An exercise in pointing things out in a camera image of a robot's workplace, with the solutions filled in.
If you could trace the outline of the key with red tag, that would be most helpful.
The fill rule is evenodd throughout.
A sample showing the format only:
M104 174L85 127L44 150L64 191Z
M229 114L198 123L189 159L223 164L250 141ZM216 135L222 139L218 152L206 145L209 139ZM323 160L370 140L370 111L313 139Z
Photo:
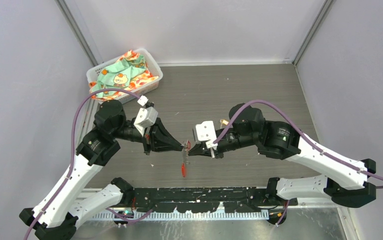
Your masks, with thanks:
M186 150L190 150L191 149L191 143L190 143L189 140L186 141L185 147L186 147Z

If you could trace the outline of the red keyring with metal chain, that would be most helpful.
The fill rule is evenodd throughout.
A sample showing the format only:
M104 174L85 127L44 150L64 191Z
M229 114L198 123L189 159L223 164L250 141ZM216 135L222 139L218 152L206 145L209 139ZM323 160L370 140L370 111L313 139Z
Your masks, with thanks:
M181 155L182 155L181 175L183 178L187 177L187 166L189 164L188 157L189 157L190 150L186 150L186 146L185 146L186 142L187 140L183 143L182 151L181 151Z

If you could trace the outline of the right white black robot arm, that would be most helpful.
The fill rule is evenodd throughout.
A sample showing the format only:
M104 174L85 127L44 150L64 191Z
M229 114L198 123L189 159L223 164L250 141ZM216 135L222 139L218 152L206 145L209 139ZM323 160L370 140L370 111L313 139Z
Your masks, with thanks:
M291 124L269 121L260 109L243 103L229 111L228 125L215 129L213 121L204 121L193 129L195 146L189 156L220 159L224 153L256 146L260 155L286 160L310 168L317 176L296 179L272 177L265 189L271 205L285 204L295 198L326 198L335 204L360 208L377 197L376 186L368 182L376 171L372 159L361 161L327 153L323 146Z

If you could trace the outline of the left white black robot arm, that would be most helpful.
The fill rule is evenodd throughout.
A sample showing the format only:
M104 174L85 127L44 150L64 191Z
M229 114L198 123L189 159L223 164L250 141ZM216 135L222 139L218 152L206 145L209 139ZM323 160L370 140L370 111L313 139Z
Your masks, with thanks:
M137 116L128 120L120 101L103 102L94 115L94 128L71 155L64 175L38 205L21 211L19 217L29 231L34 231L40 240L69 240L87 219L100 211L134 203L134 187L120 177L76 202L89 181L120 150L119 140L142 144L146 155L183 149L164 127L152 103L142 104Z

